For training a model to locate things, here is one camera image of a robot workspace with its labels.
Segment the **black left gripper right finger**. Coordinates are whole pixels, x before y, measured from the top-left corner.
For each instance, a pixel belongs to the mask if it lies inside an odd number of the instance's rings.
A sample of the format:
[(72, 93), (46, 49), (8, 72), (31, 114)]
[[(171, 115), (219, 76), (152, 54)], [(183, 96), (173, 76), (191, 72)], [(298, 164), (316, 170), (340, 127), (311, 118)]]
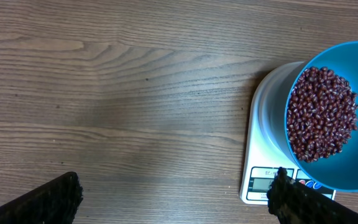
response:
[(296, 182), (282, 167), (267, 198), (268, 212), (281, 224), (358, 224), (358, 213)]

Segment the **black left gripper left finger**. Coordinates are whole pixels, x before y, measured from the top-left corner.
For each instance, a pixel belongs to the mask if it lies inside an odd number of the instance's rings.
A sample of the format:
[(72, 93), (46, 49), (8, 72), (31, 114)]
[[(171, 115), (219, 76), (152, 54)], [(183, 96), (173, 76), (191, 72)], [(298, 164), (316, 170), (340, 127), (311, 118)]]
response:
[(76, 172), (67, 172), (0, 206), (0, 224), (72, 224), (83, 188)]

